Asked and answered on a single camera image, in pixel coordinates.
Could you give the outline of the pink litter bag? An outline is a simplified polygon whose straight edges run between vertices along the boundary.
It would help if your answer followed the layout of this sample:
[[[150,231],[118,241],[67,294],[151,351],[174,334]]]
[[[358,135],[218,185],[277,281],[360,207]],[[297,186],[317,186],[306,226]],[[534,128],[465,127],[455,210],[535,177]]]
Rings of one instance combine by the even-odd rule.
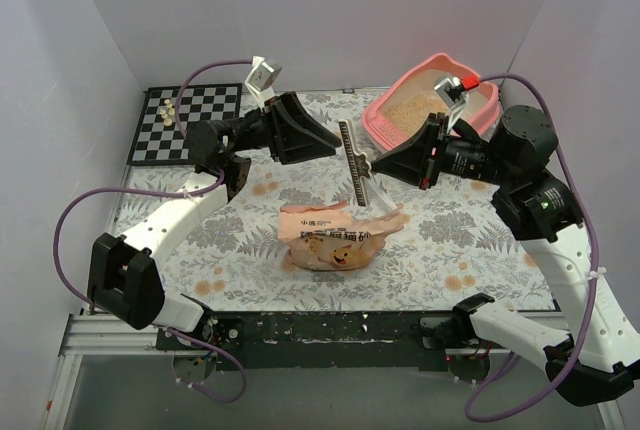
[[[404,228],[404,216],[397,211],[357,220],[346,206],[281,207],[278,240],[287,247],[286,260],[313,271],[360,269],[378,255],[390,235]]]

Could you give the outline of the beige bag clip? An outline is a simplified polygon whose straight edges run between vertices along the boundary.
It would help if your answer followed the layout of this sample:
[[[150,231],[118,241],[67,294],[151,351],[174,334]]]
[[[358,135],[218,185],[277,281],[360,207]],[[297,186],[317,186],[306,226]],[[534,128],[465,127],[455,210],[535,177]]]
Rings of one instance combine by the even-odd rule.
[[[352,121],[341,119],[338,121],[338,125],[356,202],[360,207],[367,207],[369,198],[365,184],[371,178],[371,165],[368,156],[365,152],[357,149]]]

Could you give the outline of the clear plastic scoop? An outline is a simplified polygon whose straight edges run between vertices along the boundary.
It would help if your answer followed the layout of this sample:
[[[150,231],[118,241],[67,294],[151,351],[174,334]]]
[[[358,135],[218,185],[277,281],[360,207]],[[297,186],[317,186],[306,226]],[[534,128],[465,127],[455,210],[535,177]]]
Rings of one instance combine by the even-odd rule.
[[[400,212],[398,205],[391,199],[387,191],[374,176],[369,179],[368,185],[370,195],[385,213]]]

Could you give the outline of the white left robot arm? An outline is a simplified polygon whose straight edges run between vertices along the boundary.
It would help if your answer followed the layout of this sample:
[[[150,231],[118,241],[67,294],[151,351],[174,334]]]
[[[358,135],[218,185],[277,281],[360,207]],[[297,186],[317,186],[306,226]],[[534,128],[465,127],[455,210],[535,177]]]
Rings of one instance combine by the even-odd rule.
[[[312,118],[293,92],[239,118],[190,123],[186,146],[194,171],[175,197],[166,198],[141,223],[119,236],[105,233],[96,239],[89,301],[136,330],[173,328],[188,348],[205,348],[213,327],[204,319],[204,305],[165,290],[160,266],[244,188],[251,167],[244,151],[266,148],[274,161],[288,165],[333,156],[340,145],[340,138]]]

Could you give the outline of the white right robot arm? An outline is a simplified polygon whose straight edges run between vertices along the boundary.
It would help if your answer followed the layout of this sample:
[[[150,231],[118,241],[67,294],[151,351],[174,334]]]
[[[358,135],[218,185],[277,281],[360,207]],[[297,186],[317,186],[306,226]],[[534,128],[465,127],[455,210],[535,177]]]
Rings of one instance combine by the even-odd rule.
[[[446,116],[430,115],[418,133],[376,159],[373,171],[422,190],[442,173],[495,185],[492,206],[543,274],[568,328],[548,328],[478,293],[456,304],[429,336],[469,348],[484,340],[512,351],[549,380],[560,377],[557,392],[575,406],[632,390],[639,334],[594,265],[595,245],[577,197],[546,168],[558,146],[548,117],[512,106],[489,140],[464,121],[450,135],[447,124]]]

